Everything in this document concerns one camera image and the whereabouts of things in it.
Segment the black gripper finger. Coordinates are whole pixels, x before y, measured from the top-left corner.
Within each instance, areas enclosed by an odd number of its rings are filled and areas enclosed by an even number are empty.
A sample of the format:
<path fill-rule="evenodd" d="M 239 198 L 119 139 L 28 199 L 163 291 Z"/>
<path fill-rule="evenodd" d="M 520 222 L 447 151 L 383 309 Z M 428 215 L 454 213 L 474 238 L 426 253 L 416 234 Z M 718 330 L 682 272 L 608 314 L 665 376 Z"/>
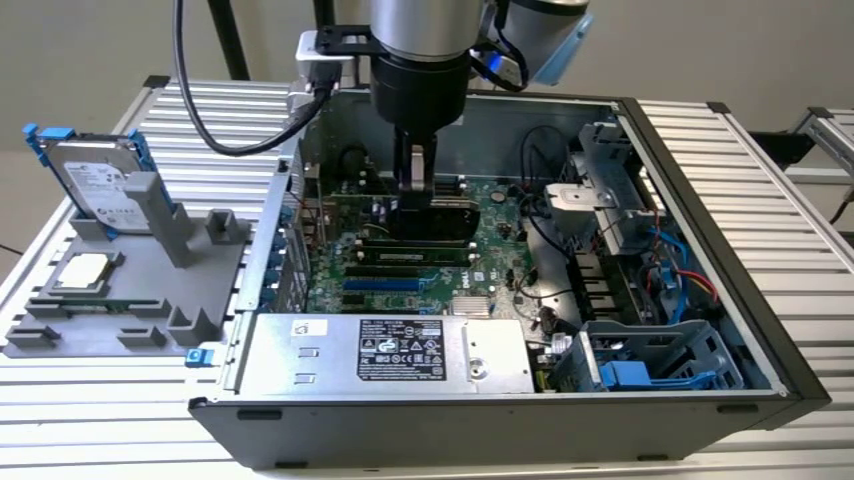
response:
<path fill-rule="evenodd" d="M 410 133 L 395 128 L 394 175 L 398 181 L 395 236 L 435 238 L 434 173 L 438 139 L 435 133 Z"/>

